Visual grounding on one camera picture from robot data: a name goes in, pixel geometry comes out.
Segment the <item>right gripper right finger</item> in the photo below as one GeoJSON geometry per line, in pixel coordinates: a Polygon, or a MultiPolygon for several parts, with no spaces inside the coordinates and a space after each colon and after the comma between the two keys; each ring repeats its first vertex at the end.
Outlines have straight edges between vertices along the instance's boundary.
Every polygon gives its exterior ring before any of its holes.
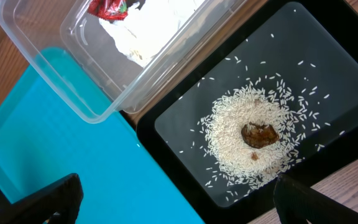
{"type": "Polygon", "coordinates": [[[276,181],[273,201],[284,224],[358,224],[358,213],[297,182],[288,175],[276,181]]]}

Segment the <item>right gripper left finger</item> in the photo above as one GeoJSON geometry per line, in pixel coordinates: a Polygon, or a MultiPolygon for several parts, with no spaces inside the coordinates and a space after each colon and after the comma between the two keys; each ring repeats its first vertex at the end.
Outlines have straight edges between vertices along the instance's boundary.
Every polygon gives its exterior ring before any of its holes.
{"type": "Polygon", "coordinates": [[[72,173],[1,210],[0,224],[74,224],[82,199],[80,177],[72,173]]]}

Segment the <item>brown food scrap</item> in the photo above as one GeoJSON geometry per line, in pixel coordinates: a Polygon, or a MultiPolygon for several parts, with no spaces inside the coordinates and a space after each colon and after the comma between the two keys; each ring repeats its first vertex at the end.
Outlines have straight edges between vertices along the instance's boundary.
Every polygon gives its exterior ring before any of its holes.
{"type": "Polygon", "coordinates": [[[270,124],[245,124],[241,129],[241,136],[248,146],[256,149],[269,146],[279,140],[278,133],[270,124]]]}

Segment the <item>white rice pile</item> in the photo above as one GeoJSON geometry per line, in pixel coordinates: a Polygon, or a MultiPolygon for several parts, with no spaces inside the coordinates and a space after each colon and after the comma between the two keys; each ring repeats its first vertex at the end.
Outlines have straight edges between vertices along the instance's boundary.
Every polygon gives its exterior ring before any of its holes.
{"type": "Polygon", "coordinates": [[[227,207],[327,148],[316,135],[339,116],[327,84],[343,58],[322,35],[254,34],[168,107],[155,130],[213,202],[227,207]],[[248,123],[270,124],[279,140],[248,146],[241,136],[248,123]]]}

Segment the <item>white paper napkin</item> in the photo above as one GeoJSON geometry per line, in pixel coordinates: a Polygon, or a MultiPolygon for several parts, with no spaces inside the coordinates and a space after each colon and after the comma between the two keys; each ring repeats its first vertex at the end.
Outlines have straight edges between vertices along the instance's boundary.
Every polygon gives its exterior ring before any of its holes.
{"type": "Polygon", "coordinates": [[[203,0],[128,1],[125,19],[100,19],[99,23],[120,53],[145,67],[202,3],[203,0]]]}

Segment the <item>red snack wrapper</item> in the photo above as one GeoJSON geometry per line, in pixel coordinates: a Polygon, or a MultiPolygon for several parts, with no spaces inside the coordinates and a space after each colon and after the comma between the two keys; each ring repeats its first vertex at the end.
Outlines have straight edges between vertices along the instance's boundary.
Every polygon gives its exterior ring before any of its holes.
{"type": "Polygon", "coordinates": [[[106,21],[122,21],[128,15],[125,0],[92,0],[87,12],[106,21]]]}

